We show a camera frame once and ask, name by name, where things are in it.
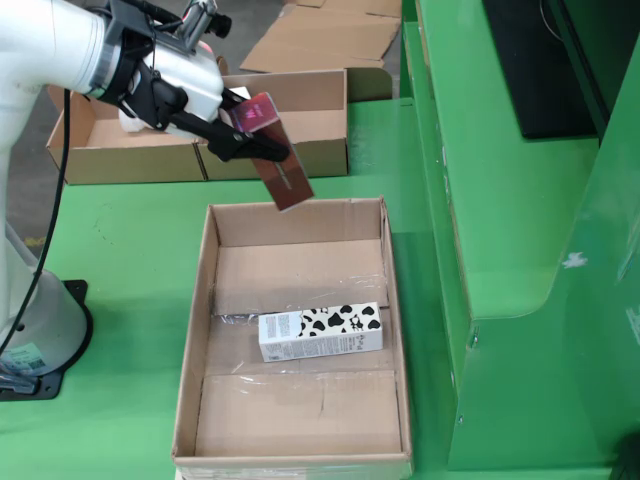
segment white carton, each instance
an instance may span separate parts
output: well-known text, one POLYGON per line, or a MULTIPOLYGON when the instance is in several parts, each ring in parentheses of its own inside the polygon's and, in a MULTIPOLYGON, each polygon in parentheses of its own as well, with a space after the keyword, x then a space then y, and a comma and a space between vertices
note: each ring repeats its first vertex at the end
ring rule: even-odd
POLYGON ((260 315, 265 362, 382 349, 376 302, 260 315))

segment concrete floor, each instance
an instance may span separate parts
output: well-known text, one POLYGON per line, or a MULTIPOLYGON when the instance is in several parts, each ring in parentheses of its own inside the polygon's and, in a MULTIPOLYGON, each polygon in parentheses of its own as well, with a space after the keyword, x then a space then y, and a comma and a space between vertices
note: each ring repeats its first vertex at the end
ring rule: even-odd
MULTIPOLYGON (((242 73, 239 65, 253 46, 278 17, 282 0, 217 0, 220 11, 233 19, 229 36, 221 40, 213 35, 205 37, 218 55, 229 64, 230 73, 242 73)), ((151 0, 152 3, 182 13, 186 0, 151 0)), ((73 0, 76 5, 95 5, 102 2, 73 0)), ((394 79, 394 91, 400 74, 400 35, 397 35, 384 57, 385 70, 394 79)), ((43 91, 25 128, 11 152, 9 168, 9 223, 26 245, 40 253, 46 235, 55 191, 58 170, 46 150, 46 143, 58 118, 53 103, 43 91)))

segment green table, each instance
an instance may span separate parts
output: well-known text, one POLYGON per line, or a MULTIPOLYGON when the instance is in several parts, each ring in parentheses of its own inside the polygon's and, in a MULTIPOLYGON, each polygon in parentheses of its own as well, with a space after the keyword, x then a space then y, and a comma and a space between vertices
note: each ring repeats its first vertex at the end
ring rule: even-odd
MULTIPOLYGON (((445 472, 454 396, 417 129, 412 100, 352 105, 351 175, 312 181, 318 198, 386 198, 415 478, 606 478, 603 470, 445 472)), ((173 422, 205 208, 268 199, 256 181, 65 190, 47 267, 89 282, 94 337, 57 399, 0 404, 0 478, 173 480, 173 422)))

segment cardboard box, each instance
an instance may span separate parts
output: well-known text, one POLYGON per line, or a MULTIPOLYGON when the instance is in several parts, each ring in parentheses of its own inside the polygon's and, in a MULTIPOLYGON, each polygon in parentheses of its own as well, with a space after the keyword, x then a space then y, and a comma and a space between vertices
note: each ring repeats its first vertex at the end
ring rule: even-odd
MULTIPOLYGON (((50 94, 61 108, 57 91, 52 88, 50 94)), ((47 142, 58 167, 63 139, 61 113, 47 142)), ((70 184, 202 181, 205 173, 194 151, 195 141, 151 129, 127 133, 116 107, 72 93, 66 180, 70 184)))
POLYGON ((381 350, 382 335, 376 302, 268 313, 258 319, 265 362, 381 350))
MULTIPOLYGON (((225 77, 227 87, 271 94, 310 177, 348 174, 347 102, 391 98, 391 77, 377 68, 225 77)), ((62 108, 61 91, 49 93, 62 108)), ((62 114, 47 148, 62 153, 62 114)), ((259 178, 249 159, 221 162, 199 138, 145 129, 126 133, 116 107, 71 96, 70 184, 181 182, 259 178)))
POLYGON ((400 27, 400 0, 298 0, 240 68, 258 72, 382 67, 400 27))
POLYGON ((210 206, 173 440, 180 474, 399 479, 411 456, 384 202, 312 200, 285 214, 273 204, 210 206), (233 320, 367 302, 380 307, 382 350, 286 368, 262 361, 257 323, 233 320))

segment sticker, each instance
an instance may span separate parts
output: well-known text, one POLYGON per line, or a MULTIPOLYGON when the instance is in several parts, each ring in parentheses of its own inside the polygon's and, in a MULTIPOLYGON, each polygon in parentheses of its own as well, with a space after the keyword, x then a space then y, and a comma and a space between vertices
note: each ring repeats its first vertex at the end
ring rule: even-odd
POLYGON ((30 374, 46 367, 42 353, 34 343, 5 350, 0 363, 11 372, 23 374, 30 374))

